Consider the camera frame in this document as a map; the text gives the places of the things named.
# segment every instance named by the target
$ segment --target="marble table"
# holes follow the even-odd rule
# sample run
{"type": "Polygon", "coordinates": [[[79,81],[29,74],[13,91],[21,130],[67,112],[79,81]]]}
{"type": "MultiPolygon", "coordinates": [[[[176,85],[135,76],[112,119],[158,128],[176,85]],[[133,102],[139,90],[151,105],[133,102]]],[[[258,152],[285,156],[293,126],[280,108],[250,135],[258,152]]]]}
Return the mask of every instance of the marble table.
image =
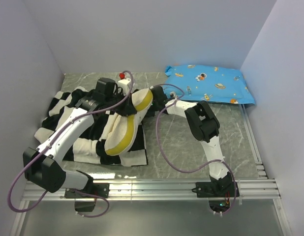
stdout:
{"type": "MultiPolygon", "coordinates": [[[[138,89],[164,83],[164,73],[133,73],[138,89]]],[[[87,90],[95,88],[100,77],[119,79],[118,73],[80,73],[66,74],[61,90],[71,92],[77,86],[87,90]]],[[[220,144],[225,161],[229,163],[235,177],[259,177],[253,153],[245,130],[243,117],[238,105],[211,103],[210,107],[220,122],[220,144]]],[[[104,166],[63,161],[67,170],[81,170],[94,178],[208,178],[209,168],[192,174],[182,174],[173,170],[163,159],[156,143],[156,118],[145,118],[144,129],[147,141],[147,166],[124,167],[104,166]]],[[[169,160],[177,167],[192,170],[206,162],[206,156],[198,141],[192,136],[186,119],[174,115],[163,115],[160,124],[163,149],[169,160]]]]}

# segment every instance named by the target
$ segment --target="white wall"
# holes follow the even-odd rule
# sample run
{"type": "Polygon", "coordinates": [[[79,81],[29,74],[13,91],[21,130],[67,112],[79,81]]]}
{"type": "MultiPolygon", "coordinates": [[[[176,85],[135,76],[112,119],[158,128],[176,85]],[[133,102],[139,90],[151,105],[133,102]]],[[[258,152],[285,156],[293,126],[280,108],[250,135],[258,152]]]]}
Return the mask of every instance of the white wall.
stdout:
{"type": "MultiPolygon", "coordinates": [[[[22,169],[22,153],[60,88],[62,73],[21,0],[0,1],[0,236],[9,235],[15,213],[6,195],[22,169]]],[[[13,202],[19,207],[25,179],[13,202]]]]}
{"type": "Polygon", "coordinates": [[[304,236],[304,0],[278,0],[243,66],[248,109],[266,170],[294,235],[304,236]]]}
{"type": "Polygon", "coordinates": [[[240,68],[275,0],[24,0],[63,72],[240,68]]]}

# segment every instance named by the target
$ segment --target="printed pillow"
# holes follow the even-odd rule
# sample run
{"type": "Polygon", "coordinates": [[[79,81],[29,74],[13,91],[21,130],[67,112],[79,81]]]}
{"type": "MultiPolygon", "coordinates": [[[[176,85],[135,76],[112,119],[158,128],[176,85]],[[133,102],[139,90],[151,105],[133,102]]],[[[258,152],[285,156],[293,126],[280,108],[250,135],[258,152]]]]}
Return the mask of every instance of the printed pillow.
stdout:
{"type": "MultiPolygon", "coordinates": [[[[185,91],[182,100],[255,104],[239,70],[205,65],[167,66],[167,84],[185,91]]],[[[178,89],[164,86],[165,94],[181,95],[178,89]]]]}

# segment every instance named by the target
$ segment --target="red knob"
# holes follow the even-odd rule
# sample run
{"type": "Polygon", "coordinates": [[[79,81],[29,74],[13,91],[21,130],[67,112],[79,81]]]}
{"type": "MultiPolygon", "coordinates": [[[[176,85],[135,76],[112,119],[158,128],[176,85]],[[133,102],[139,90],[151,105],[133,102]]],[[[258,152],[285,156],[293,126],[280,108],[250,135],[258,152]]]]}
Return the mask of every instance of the red knob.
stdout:
{"type": "Polygon", "coordinates": [[[124,79],[124,78],[125,78],[124,73],[120,73],[120,74],[119,74],[119,78],[120,78],[121,80],[124,79]]]}

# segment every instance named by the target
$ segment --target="blanket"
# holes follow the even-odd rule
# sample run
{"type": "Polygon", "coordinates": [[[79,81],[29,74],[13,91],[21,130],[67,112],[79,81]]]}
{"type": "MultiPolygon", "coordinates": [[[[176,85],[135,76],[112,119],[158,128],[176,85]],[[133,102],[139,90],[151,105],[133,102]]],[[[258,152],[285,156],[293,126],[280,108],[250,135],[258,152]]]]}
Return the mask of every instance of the blanket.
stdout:
{"type": "MultiPolygon", "coordinates": [[[[77,87],[72,93],[57,92],[48,108],[47,117],[43,120],[41,128],[35,133],[35,138],[45,142],[70,116],[75,104],[84,97],[88,91],[77,87]]],[[[102,165],[141,166],[147,165],[146,139],[143,125],[138,127],[137,136],[130,150],[117,156],[109,156],[104,151],[108,128],[114,122],[113,111],[106,111],[94,124],[89,127],[74,142],[66,153],[64,160],[102,165]]]]}

